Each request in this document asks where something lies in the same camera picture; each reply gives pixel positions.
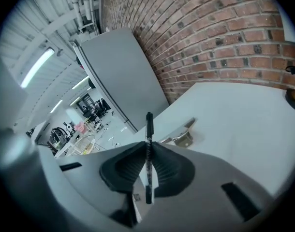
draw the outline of desk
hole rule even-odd
[[[154,119],[159,141],[191,117],[191,150],[229,162],[276,196],[295,166],[295,110],[285,91],[236,83],[197,83]],[[145,128],[122,145],[145,140]],[[140,173],[144,183],[145,168]]]

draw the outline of white floor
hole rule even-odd
[[[96,144],[100,146],[100,151],[115,148],[116,144],[123,146],[125,138],[133,135],[118,117],[111,115],[111,110],[101,120],[103,128],[95,133]]]

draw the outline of fluorescent light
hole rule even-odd
[[[26,88],[34,75],[37,73],[37,71],[41,68],[41,66],[54,54],[54,50],[52,48],[48,48],[41,57],[35,62],[35,64],[32,66],[32,68],[29,70],[27,75],[25,76],[21,87]]]
[[[80,99],[80,97],[76,98],[76,99],[74,100],[74,102],[72,102],[72,103],[70,104],[70,106],[72,106],[73,104],[75,104],[79,99]]]
[[[83,83],[85,80],[88,79],[89,76],[85,77],[82,81],[78,82],[72,89],[75,89],[76,87],[78,87],[81,83]]]
[[[51,111],[50,113],[54,112],[54,110],[59,106],[59,104],[61,104],[61,102],[62,102],[62,100],[60,100],[60,101],[55,105],[55,107],[52,109],[52,111]]]

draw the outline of ceiling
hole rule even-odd
[[[79,5],[84,24],[90,23],[84,16],[82,0]],[[96,13],[98,7],[98,0],[94,0]],[[87,93],[88,81],[72,89],[87,76],[77,64],[69,43],[78,33],[71,0],[21,0],[8,15],[1,30],[0,57],[19,84],[48,47],[55,50],[25,88],[28,97],[15,123],[15,131],[30,130],[48,119],[59,100],[63,100],[62,105],[66,107]]]

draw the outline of brick wall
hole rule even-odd
[[[196,82],[295,86],[274,0],[102,1],[102,30],[133,31],[170,103]]]

